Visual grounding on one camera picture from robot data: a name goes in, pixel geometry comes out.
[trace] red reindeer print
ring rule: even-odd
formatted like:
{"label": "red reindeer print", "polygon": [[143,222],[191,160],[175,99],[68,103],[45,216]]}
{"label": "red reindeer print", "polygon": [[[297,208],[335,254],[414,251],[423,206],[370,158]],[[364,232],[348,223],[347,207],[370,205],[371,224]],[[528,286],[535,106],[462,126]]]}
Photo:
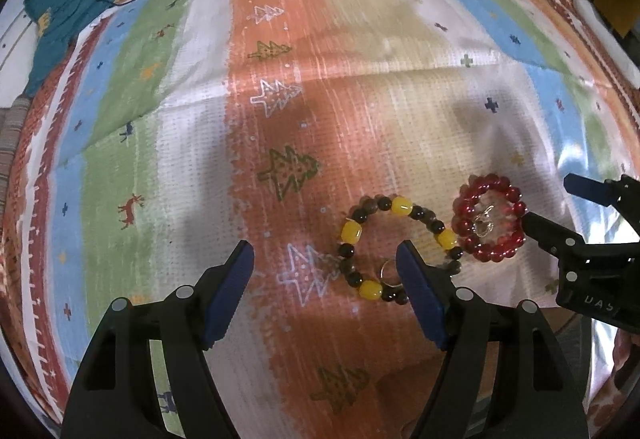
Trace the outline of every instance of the red reindeer print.
{"label": "red reindeer print", "polygon": [[118,213],[124,212],[125,214],[124,219],[120,219],[120,222],[124,223],[121,229],[129,228],[129,226],[135,222],[136,218],[133,215],[133,205],[144,206],[144,200],[145,198],[142,195],[131,194],[131,197],[123,206],[118,206]]}

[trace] yellow bead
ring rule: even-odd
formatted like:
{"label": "yellow bead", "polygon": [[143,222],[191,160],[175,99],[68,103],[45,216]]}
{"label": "yellow bead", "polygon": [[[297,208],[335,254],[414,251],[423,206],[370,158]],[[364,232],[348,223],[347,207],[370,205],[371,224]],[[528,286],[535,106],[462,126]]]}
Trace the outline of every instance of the yellow bead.
{"label": "yellow bead", "polygon": [[379,300],[382,296],[382,285],[373,280],[365,280],[361,283],[358,293],[367,300]]}
{"label": "yellow bead", "polygon": [[361,235],[362,226],[360,226],[356,221],[351,221],[349,219],[344,223],[344,226],[342,227],[340,238],[342,239],[342,242],[347,242],[348,244],[356,244],[360,240]]}
{"label": "yellow bead", "polygon": [[442,233],[439,233],[436,236],[436,240],[445,251],[449,251],[452,247],[456,247],[458,245],[458,236],[448,228]]}
{"label": "yellow bead", "polygon": [[414,204],[406,197],[396,197],[391,201],[391,211],[397,215],[409,215]]}

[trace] orange stripe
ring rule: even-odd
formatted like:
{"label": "orange stripe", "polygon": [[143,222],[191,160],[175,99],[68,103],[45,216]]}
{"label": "orange stripe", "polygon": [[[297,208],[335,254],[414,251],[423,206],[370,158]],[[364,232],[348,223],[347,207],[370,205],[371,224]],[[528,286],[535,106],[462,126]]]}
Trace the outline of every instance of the orange stripe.
{"label": "orange stripe", "polygon": [[580,39],[572,26],[553,9],[547,0],[530,1],[553,23],[554,27],[560,32],[562,37],[571,44],[574,51],[578,53],[582,62],[589,69],[591,76],[593,76],[595,80],[596,90],[607,104],[607,107],[609,107],[618,126],[618,130],[627,145],[634,168],[640,170],[640,142],[636,136],[636,131],[620,96],[618,96],[615,87],[606,76],[602,66],[597,62],[587,45]]}
{"label": "orange stripe", "polygon": [[[270,22],[247,20],[254,6],[265,5],[284,13]],[[383,132],[385,119],[377,113],[393,107],[388,95],[363,90],[364,81],[353,76],[357,73],[350,66],[358,68],[361,58],[349,32],[337,27],[340,11],[325,0],[232,0],[232,11],[226,142],[236,169],[230,195],[243,220],[242,231],[255,246],[258,275],[248,290],[257,310],[270,309],[260,331],[284,408],[304,437],[382,439],[386,432],[375,381],[421,361],[430,350],[413,314],[407,307],[360,299],[342,278],[329,283],[322,299],[312,293],[302,308],[294,286],[279,285],[276,275],[289,269],[288,244],[305,254],[307,245],[318,253],[335,253],[346,212],[334,207],[347,210],[363,194],[391,193],[386,173],[376,174],[384,170],[380,162],[387,155],[376,134]],[[292,51],[264,61],[247,58],[258,41],[270,40]],[[297,82],[303,93],[266,118],[262,106],[250,103],[259,94],[260,79]],[[319,173],[299,193],[289,191],[279,202],[270,182],[257,176],[270,166],[269,150],[282,153],[286,145],[318,160]],[[378,233],[384,237],[376,242],[372,235],[364,236],[358,248],[364,260],[356,263],[363,273],[373,273],[375,263],[367,256],[393,256],[412,226],[409,220],[391,222],[391,217],[377,214],[367,222],[366,233],[377,225],[388,229]],[[393,326],[381,326],[390,321]],[[353,406],[345,403],[332,415],[327,401],[313,401],[310,395],[322,391],[318,368],[335,372],[337,364],[366,370],[370,382]]]}

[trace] beaded bracelet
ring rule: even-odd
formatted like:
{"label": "beaded bracelet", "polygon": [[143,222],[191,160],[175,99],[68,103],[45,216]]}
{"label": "beaded bracelet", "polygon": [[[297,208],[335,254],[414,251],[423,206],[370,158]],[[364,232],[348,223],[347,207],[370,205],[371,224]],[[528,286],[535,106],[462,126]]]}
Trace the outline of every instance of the beaded bracelet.
{"label": "beaded bracelet", "polygon": [[[481,242],[493,228],[493,223],[488,221],[488,214],[494,208],[489,206],[484,211],[477,213],[476,205],[480,196],[489,190],[500,193],[509,202],[505,211],[507,216],[515,216],[513,221],[507,221],[510,235],[503,235],[495,244]],[[454,202],[454,212],[451,227],[462,237],[462,247],[467,253],[474,256],[480,262],[502,262],[503,259],[511,259],[515,256],[519,247],[522,247],[526,237],[522,231],[521,219],[527,213],[527,205],[520,200],[522,193],[519,188],[511,185],[508,177],[498,177],[497,174],[488,174],[485,177],[477,177],[462,195],[462,199]],[[484,225],[488,231],[481,231],[480,225]]]}
{"label": "beaded bracelet", "polygon": [[399,196],[393,200],[382,195],[376,196],[375,199],[366,198],[361,206],[353,210],[351,218],[344,223],[340,233],[342,244],[338,247],[338,255],[342,257],[340,272],[351,287],[358,289],[358,294],[361,297],[367,300],[382,298],[385,302],[394,301],[398,305],[404,305],[409,302],[402,284],[391,285],[383,279],[384,266],[389,261],[385,262],[380,269],[380,281],[364,280],[362,274],[353,265],[354,245],[358,243],[362,236],[362,224],[379,209],[383,212],[391,210],[397,215],[409,216],[415,221],[422,222],[435,235],[436,241],[445,250],[447,257],[451,259],[446,265],[449,275],[457,275],[460,272],[458,259],[462,257],[463,250],[458,246],[457,236],[453,231],[445,227],[434,212],[414,205],[406,197]]}

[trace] black and yellow beaded bracelet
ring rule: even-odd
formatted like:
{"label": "black and yellow beaded bracelet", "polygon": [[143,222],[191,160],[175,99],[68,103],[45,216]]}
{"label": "black and yellow beaded bracelet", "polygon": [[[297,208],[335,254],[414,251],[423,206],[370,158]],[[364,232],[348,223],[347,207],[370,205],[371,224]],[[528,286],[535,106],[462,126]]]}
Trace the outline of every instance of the black and yellow beaded bracelet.
{"label": "black and yellow beaded bracelet", "polygon": [[393,200],[382,195],[376,196],[375,199],[366,198],[361,206],[353,210],[351,218],[344,223],[340,233],[342,243],[338,247],[338,255],[342,257],[340,272],[351,287],[358,289],[358,294],[361,297],[367,300],[382,298],[385,302],[394,301],[398,305],[404,305],[409,301],[401,284],[390,285],[384,281],[382,270],[380,281],[364,280],[362,274],[353,265],[354,246],[362,236],[362,224],[378,210],[383,212],[391,210],[396,215],[409,216],[415,221],[422,222],[434,234],[438,244],[447,253],[450,262],[446,264],[445,269],[449,275],[457,275],[460,272],[458,259],[462,257],[463,250],[458,245],[458,236],[452,230],[447,229],[434,212],[414,205],[409,199],[402,196],[395,197]]}

